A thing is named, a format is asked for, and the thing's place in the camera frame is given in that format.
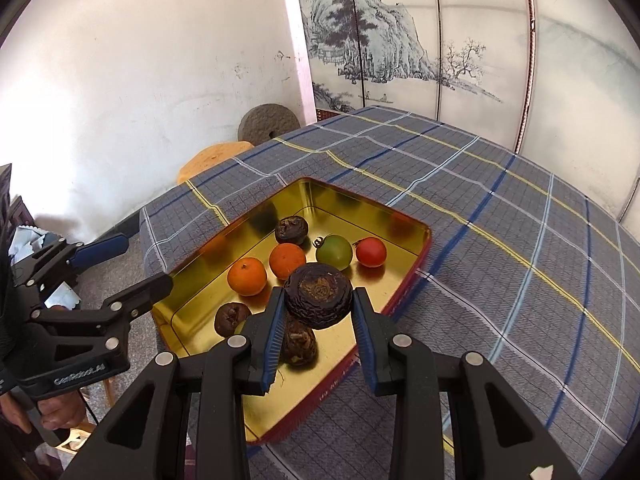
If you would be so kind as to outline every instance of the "green tomato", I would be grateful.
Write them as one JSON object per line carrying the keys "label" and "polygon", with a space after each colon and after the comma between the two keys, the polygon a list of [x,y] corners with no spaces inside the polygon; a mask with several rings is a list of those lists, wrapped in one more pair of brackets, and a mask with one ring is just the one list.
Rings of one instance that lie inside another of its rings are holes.
{"label": "green tomato", "polygon": [[344,270],[351,265],[353,248],[351,244],[340,235],[328,235],[318,238],[316,247],[316,260],[321,264],[334,266],[338,270]]}

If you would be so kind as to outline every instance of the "blue striped tablecloth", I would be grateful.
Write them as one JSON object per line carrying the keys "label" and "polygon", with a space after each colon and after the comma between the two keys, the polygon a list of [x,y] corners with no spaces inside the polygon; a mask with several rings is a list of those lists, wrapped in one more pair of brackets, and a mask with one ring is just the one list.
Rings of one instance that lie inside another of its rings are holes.
{"label": "blue striped tablecloth", "polygon": [[[403,331],[487,356],[585,479],[625,445],[640,394],[640,247],[578,190],[473,134],[367,107],[244,152],[142,208],[145,272],[170,272],[230,221],[301,176],[433,230]],[[443,431],[450,443],[446,398]],[[252,478],[387,478],[394,400],[359,370],[286,440],[252,449]],[[445,445],[453,478],[452,448]]]}

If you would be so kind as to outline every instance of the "cable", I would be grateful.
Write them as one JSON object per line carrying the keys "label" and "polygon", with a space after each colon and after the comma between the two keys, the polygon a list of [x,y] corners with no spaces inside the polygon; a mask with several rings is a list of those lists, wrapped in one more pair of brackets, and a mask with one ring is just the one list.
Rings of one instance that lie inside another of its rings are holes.
{"label": "cable", "polygon": [[80,394],[80,398],[82,399],[82,402],[84,402],[84,405],[86,406],[87,411],[91,414],[91,416],[93,417],[96,426],[98,425],[98,417],[95,416],[94,410],[91,409],[91,406],[89,406],[89,403],[86,402],[86,399],[84,398],[84,395],[80,392],[78,392]]}

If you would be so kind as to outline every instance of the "painted tree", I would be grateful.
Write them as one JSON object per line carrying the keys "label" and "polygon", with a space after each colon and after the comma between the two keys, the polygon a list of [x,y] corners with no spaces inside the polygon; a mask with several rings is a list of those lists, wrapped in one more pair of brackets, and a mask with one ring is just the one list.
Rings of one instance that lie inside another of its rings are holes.
{"label": "painted tree", "polygon": [[349,112],[353,110],[349,101],[345,99],[352,98],[352,94],[348,92],[341,92],[338,95],[332,94],[326,86],[314,82],[312,82],[312,87],[316,101],[326,102],[331,110],[337,110],[339,112]]}
{"label": "painted tree", "polygon": [[365,32],[376,26],[365,19],[362,10],[354,12],[353,0],[333,0],[332,4],[337,8],[329,12],[327,17],[333,30],[329,32],[324,42],[337,48],[357,46],[359,32],[360,44],[367,46],[369,38]]}
{"label": "painted tree", "polygon": [[365,69],[364,69],[365,76],[373,76],[374,70],[375,70],[375,66],[373,64],[373,54],[371,52],[365,51],[364,58],[365,58]]}
{"label": "painted tree", "polygon": [[480,81],[483,70],[480,65],[486,47],[471,38],[465,41],[461,50],[456,50],[453,41],[447,43],[447,50],[442,63],[443,76],[459,79],[469,76]]}

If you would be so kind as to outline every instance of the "dark brown water chestnut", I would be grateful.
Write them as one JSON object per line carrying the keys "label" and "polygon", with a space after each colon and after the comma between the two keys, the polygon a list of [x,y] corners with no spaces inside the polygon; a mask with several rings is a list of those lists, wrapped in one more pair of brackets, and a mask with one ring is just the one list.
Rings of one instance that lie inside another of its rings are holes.
{"label": "dark brown water chestnut", "polygon": [[250,315],[251,311],[244,303],[225,303],[216,312],[213,328],[222,337],[231,337],[236,327]]}
{"label": "dark brown water chestnut", "polygon": [[302,245],[309,234],[309,224],[302,216],[287,216],[278,222],[275,235],[279,244]]}
{"label": "dark brown water chestnut", "polygon": [[290,365],[308,365],[318,355],[314,331],[294,317],[287,316],[280,358]]}
{"label": "dark brown water chestnut", "polygon": [[305,264],[284,284],[287,311],[307,326],[320,330],[342,320],[351,309],[353,287],[347,277],[327,264]]}

